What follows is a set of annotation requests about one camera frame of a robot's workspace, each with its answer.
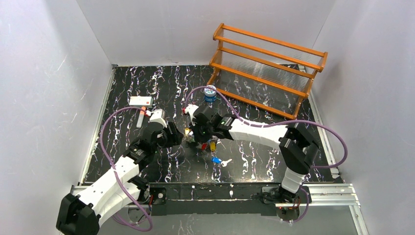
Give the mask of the silver key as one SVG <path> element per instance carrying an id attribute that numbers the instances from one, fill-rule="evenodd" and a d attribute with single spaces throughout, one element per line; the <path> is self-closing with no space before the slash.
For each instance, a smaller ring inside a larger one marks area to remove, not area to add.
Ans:
<path id="1" fill-rule="evenodd" d="M 232 161 L 232 159 L 226 160 L 226 161 L 222 161 L 220 164 L 222 167 L 226 167 L 230 162 Z"/>

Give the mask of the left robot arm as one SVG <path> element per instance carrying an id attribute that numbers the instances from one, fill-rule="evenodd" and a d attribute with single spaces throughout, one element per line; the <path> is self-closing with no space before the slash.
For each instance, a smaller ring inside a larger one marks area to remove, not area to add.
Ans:
<path id="1" fill-rule="evenodd" d="M 102 224 L 138 199 L 147 181 L 139 177 L 161 148 L 180 145 L 183 134 L 173 122 L 150 122 L 115 163 L 92 185 L 61 201 L 56 229 L 65 235 L 96 235 Z"/>

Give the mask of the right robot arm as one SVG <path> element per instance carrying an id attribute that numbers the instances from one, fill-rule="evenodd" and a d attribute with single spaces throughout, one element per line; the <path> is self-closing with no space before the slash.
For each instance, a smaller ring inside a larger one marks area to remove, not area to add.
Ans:
<path id="1" fill-rule="evenodd" d="M 319 151 L 313 135 L 299 123 L 269 127 L 231 114 L 221 116 L 209 106 L 188 105 L 183 113 L 190 117 L 189 128 L 198 143 L 217 137 L 255 142 L 279 150 L 287 166 L 280 191 L 289 195 L 298 192 Z"/>

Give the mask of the metal key organizer red handle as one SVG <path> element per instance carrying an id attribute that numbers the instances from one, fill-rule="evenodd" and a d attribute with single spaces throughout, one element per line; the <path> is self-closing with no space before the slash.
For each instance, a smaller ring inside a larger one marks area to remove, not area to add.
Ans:
<path id="1" fill-rule="evenodd" d="M 202 151 L 215 152 L 219 139 L 216 136 L 213 136 L 206 142 L 197 142 L 193 131 L 190 128 L 185 128 L 184 129 L 184 141 L 187 146 L 200 149 Z"/>

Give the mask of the blue key tag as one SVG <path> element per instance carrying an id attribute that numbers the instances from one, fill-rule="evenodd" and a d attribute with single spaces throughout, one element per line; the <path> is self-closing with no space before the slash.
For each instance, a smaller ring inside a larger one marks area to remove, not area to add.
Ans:
<path id="1" fill-rule="evenodd" d="M 222 160 L 221 160 L 221 159 L 219 159 L 219 158 L 217 158 L 217 157 L 212 157 L 212 158 L 211 158 L 211 161 L 212 161 L 213 163 L 216 163 L 216 164 L 220 164 L 220 163 L 222 162 Z"/>

